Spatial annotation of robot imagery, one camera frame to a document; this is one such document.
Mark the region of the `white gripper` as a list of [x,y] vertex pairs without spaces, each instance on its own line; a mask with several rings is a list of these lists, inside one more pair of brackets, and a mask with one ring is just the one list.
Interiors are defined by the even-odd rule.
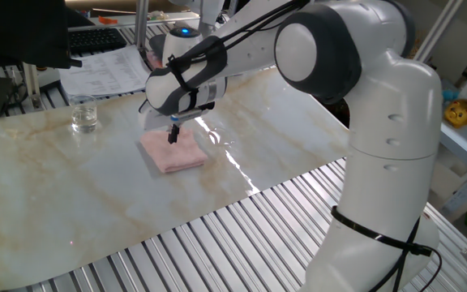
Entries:
[[145,101],[139,107],[139,123],[145,131],[151,131],[171,125],[168,129],[168,142],[169,144],[173,144],[178,141],[178,135],[180,132],[180,127],[178,125],[206,114],[208,111],[214,109],[215,104],[215,102],[211,102],[198,106],[197,108],[191,109],[187,112],[166,116],[160,114],[157,110],[153,109],[147,101]]

